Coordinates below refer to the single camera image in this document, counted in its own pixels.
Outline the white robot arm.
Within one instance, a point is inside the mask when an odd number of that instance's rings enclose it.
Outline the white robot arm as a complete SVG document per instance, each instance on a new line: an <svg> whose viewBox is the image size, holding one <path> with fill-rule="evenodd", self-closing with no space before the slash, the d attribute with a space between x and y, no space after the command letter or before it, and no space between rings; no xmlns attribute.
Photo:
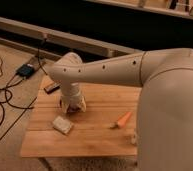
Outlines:
<svg viewBox="0 0 193 171"><path fill-rule="evenodd" d="M193 171L193 49L144 51L84 63L67 53L49 69L62 108L82 108L81 83L139 87L139 171Z"/></svg>

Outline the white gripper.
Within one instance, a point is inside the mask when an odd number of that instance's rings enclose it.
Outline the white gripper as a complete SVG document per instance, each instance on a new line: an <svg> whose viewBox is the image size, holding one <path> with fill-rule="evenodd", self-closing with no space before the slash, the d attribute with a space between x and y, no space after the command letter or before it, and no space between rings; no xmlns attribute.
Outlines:
<svg viewBox="0 0 193 171"><path fill-rule="evenodd" d="M61 84L60 91L60 105L65 114L67 114L69 106L79 107L82 112L86 111L85 98L78 83Z"/></svg>

